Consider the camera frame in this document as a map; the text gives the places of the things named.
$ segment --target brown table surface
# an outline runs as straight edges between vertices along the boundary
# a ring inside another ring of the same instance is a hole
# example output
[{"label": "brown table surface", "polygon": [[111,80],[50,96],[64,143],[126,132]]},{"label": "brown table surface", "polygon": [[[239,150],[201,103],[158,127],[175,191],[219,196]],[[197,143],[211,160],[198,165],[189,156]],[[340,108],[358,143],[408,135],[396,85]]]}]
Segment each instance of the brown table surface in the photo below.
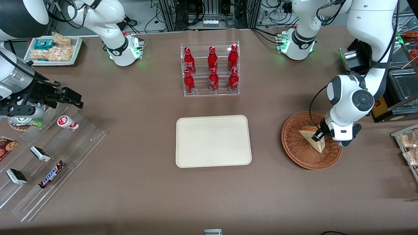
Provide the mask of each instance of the brown table surface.
[{"label": "brown table surface", "polygon": [[[338,48],[353,41],[345,27],[324,27],[317,39],[308,58],[292,61],[250,30],[157,34],[141,61],[118,67],[98,37],[83,38],[78,67],[36,70],[82,94],[79,113],[108,135],[31,222],[0,210],[0,234],[417,234],[417,182],[390,136],[416,121],[361,119],[358,137],[324,171],[305,170],[284,152],[282,125],[342,73]],[[180,44],[235,40],[241,94],[185,98]],[[330,107],[323,93],[313,110]],[[218,115],[248,118],[251,164],[178,168],[176,121]],[[0,123],[2,135],[18,139],[7,126]]]}]

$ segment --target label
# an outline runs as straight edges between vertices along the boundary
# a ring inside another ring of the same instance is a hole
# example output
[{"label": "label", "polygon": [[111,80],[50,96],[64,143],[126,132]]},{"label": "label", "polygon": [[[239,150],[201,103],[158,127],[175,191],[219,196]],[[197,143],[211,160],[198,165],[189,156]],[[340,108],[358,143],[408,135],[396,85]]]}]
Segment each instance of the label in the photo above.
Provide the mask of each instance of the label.
[{"label": "label", "polygon": [[43,179],[42,183],[46,184],[48,182],[48,180],[53,180],[55,178],[56,175],[55,172],[58,170],[58,167],[55,166],[54,168],[52,168],[52,170],[49,172],[49,174]]}]

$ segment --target red bottle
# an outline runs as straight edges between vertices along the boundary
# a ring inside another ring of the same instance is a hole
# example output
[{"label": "red bottle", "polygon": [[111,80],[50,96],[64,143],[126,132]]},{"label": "red bottle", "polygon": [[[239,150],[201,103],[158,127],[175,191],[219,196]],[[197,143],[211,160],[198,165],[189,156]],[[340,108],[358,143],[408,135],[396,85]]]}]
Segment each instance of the red bottle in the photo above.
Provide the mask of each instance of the red bottle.
[{"label": "red bottle", "polygon": [[231,76],[229,77],[229,82],[228,82],[228,90],[231,92],[236,92],[238,89],[238,81],[239,81],[238,70],[232,69]]},{"label": "red bottle", "polygon": [[216,74],[217,69],[215,67],[210,69],[209,75],[209,90],[216,92],[219,88],[219,77]]},{"label": "red bottle", "polygon": [[184,71],[184,85],[186,86],[187,93],[194,93],[196,89],[194,88],[194,80],[190,75],[190,70]]},{"label": "red bottle", "polygon": [[194,64],[194,57],[190,52],[190,48],[186,47],[184,49],[184,65],[186,66],[186,69],[190,70],[193,74],[196,73],[196,65]]},{"label": "red bottle", "polygon": [[238,48],[237,44],[232,44],[231,51],[228,55],[228,71],[231,71],[231,69],[237,67],[237,64],[238,64],[237,48]]},{"label": "red bottle", "polygon": [[209,47],[208,67],[209,67],[209,71],[213,67],[218,69],[218,56],[215,53],[215,47],[214,46]]}]

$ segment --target wicker basket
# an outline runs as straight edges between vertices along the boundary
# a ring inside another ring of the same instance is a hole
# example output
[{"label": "wicker basket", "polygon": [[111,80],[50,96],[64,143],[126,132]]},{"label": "wicker basket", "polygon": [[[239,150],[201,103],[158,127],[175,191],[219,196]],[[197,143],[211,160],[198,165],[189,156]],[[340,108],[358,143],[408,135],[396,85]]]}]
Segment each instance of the wicker basket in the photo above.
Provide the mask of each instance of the wicker basket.
[{"label": "wicker basket", "polygon": [[[312,118],[320,123],[323,115],[312,112]],[[334,165],[341,156],[342,148],[328,135],[325,136],[325,149],[318,153],[299,133],[303,126],[313,126],[309,112],[299,112],[285,122],[282,129],[282,144],[287,155],[298,165],[310,170],[322,170]]]}]

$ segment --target snickers bar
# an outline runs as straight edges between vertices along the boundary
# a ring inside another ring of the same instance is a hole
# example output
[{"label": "snickers bar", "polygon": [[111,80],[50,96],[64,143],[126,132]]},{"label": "snickers bar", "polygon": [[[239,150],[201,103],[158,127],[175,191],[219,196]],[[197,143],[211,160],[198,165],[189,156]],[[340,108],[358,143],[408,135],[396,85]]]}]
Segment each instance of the snickers bar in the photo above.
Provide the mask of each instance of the snickers bar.
[{"label": "snickers bar", "polygon": [[41,189],[44,189],[57,175],[58,173],[61,171],[61,169],[65,166],[66,164],[63,161],[59,161],[54,168],[52,168],[52,170],[48,173],[48,175],[43,179],[43,181],[41,183],[39,183],[39,186],[41,187]]}]

